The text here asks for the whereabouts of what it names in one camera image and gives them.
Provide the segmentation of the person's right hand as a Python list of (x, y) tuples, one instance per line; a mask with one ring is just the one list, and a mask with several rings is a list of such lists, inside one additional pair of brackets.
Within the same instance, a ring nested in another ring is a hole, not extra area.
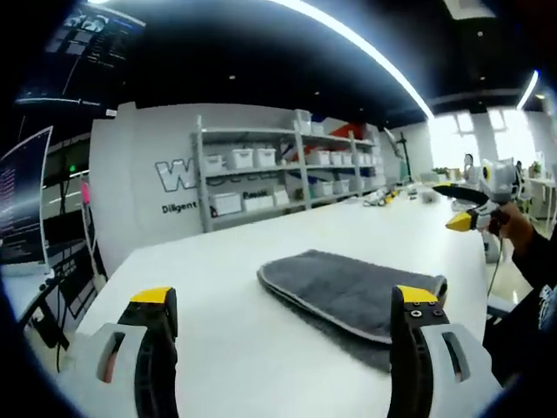
[(491, 213), (489, 231), (509, 239), (514, 251), (520, 254), (526, 252), (534, 235), (534, 227), (514, 203), (499, 206)]

